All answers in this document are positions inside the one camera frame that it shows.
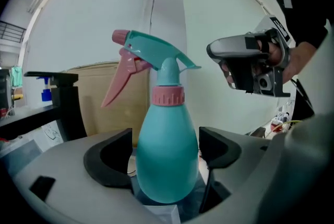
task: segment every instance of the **metal railing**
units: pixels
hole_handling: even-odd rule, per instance
[[[0,21],[0,39],[21,43],[24,33],[24,28]]]

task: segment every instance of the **teal bottle body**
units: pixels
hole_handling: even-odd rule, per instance
[[[150,106],[139,135],[136,166],[141,190],[156,202],[177,202],[192,191],[198,144],[184,104]]]

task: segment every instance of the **human hand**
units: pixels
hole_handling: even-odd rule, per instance
[[[260,50],[262,49],[262,43],[260,40],[257,41]],[[302,42],[297,47],[290,49],[290,61],[287,67],[283,71],[283,84],[288,82],[293,76],[299,74],[299,72],[304,68],[308,61],[312,58],[316,48],[308,42]],[[274,43],[269,42],[269,54],[270,57],[268,61],[272,65],[276,65],[281,61],[282,52],[281,49]],[[226,72],[229,71],[226,64],[222,65],[222,69]],[[261,71],[256,69],[256,74],[260,74]],[[229,83],[233,83],[233,78],[231,75],[226,77]]]

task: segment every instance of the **spray bottle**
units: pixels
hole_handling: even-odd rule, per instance
[[[157,71],[157,85],[139,134],[137,178],[141,190],[150,199],[160,203],[177,202],[196,183],[198,145],[184,104],[182,71],[176,60],[185,69],[200,67],[173,45],[148,34],[116,30],[112,38],[124,47],[120,49],[121,61],[102,107],[117,97],[132,74],[147,68]]]

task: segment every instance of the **cardboard box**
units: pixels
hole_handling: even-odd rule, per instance
[[[149,71],[132,75],[120,95],[101,108],[118,62],[76,67],[68,73],[78,74],[81,115],[88,136],[131,127],[133,145],[138,143],[141,125],[149,108]]]

